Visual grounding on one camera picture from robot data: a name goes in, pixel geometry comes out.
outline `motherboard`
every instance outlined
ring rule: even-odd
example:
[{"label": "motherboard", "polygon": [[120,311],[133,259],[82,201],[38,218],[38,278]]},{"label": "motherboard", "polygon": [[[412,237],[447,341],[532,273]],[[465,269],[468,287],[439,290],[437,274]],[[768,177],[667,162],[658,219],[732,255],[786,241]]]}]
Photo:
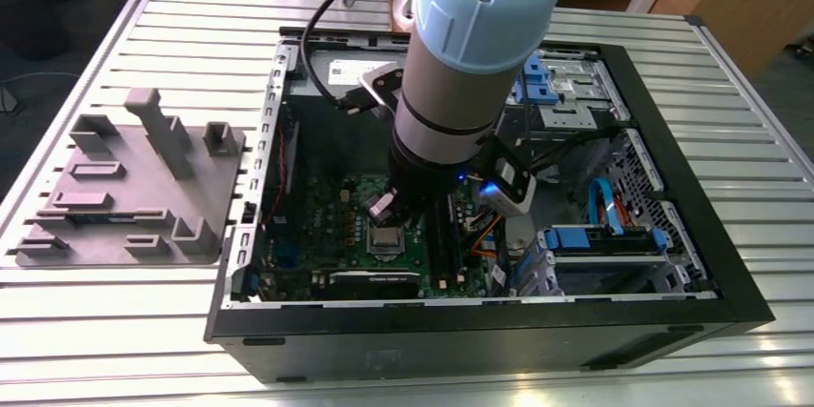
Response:
[{"label": "motherboard", "polygon": [[465,180],[447,199],[444,234],[436,232],[444,225],[425,219],[412,227],[372,226],[363,203],[385,184],[383,174],[312,176],[303,183],[293,234],[271,236],[269,295],[285,301],[367,298],[369,283],[388,285],[375,293],[384,298],[487,295],[487,260],[464,245],[467,220],[477,212],[476,183]]}]

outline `green circuit board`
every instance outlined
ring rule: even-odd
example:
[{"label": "green circuit board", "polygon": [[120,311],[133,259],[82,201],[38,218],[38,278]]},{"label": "green circuit board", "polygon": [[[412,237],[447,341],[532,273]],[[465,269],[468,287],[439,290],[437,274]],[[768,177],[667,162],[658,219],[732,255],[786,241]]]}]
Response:
[{"label": "green circuit board", "polygon": [[[336,180],[312,176],[304,183],[297,205],[296,266],[288,272],[276,270],[276,296],[283,300],[313,300],[312,272],[320,269],[401,271],[420,274],[420,298],[477,297],[485,294],[484,261],[460,272],[463,282],[445,288],[431,280],[429,260],[424,247],[423,222],[403,228],[404,248],[397,255],[368,253],[371,227],[363,204],[387,183],[384,175],[352,175]],[[455,193],[455,215],[472,216],[473,183],[464,183]],[[272,244],[272,259],[276,247]]]}]

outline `floor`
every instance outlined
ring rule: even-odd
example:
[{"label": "floor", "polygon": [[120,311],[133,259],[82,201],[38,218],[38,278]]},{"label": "floor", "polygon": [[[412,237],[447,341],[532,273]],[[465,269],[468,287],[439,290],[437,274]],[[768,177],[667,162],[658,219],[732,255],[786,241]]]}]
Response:
[{"label": "floor", "polygon": [[[125,0],[72,0],[58,6],[72,39],[70,51],[45,62],[26,62],[0,48],[0,81],[36,71],[81,73]],[[0,115],[0,198],[5,196],[53,115],[70,91],[69,76],[42,76],[8,85],[24,110]],[[814,59],[783,52],[754,81],[774,113],[808,155],[814,154]]]}]

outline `light blue robot joint cap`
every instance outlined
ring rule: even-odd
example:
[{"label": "light blue robot joint cap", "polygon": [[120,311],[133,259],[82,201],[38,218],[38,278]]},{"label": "light blue robot joint cap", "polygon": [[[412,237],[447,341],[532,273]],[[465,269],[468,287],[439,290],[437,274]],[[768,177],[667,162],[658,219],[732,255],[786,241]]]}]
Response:
[{"label": "light blue robot joint cap", "polygon": [[555,4],[556,0],[416,0],[420,40],[459,71],[507,71],[539,47]]}]

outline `blue led light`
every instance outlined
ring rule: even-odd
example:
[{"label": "blue led light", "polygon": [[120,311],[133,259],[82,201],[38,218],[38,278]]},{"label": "blue led light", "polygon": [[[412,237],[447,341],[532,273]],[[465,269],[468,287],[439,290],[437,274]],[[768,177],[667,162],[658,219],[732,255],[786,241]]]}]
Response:
[{"label": "blue led light", "polygon": [[487,183],[483,188],[480,188],[480,192],[484,194],[496,193],[500,189],[495,183]]}]

